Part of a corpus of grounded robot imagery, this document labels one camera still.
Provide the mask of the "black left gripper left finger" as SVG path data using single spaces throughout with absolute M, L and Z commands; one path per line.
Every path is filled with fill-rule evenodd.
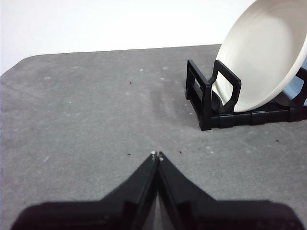
M 104 198 L 45 202 L 24 209 L 13 230 L 141 230 L 152 214 L 157 190 L 156 152 Z

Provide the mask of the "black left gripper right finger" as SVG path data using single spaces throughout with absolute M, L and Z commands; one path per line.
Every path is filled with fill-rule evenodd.
M 159 195 L 175 230 L 301 230 L 288 205 L 269 200 L 216 200 L 158 153 Z

